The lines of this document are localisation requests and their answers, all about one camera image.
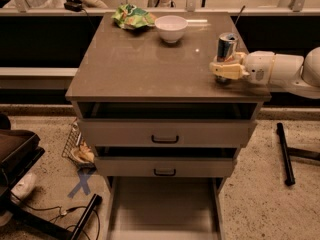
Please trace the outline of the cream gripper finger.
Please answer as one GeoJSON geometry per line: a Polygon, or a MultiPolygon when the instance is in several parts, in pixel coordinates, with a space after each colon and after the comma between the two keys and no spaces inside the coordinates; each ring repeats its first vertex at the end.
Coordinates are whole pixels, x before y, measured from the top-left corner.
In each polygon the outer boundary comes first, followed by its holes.
{"type": "Polygon", "coordinates": [[[218,77],[237,80],[243,77],[243,66],[235,64],[218,64],[211,62],[209,65],[211,72],[218,77]]]}

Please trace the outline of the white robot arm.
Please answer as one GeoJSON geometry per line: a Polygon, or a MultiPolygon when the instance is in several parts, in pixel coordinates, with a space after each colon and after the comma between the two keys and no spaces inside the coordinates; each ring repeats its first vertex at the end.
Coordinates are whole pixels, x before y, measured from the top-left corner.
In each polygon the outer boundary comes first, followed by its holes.
{"type": "Polygon", "coordinates": [[[226,62],[214,60],[209,68],[217,79],[244,79],[251,84],[280,88],[304,98],[320,98],[319,47],[306,57],[270,51],[236,52],[226,62]]]}

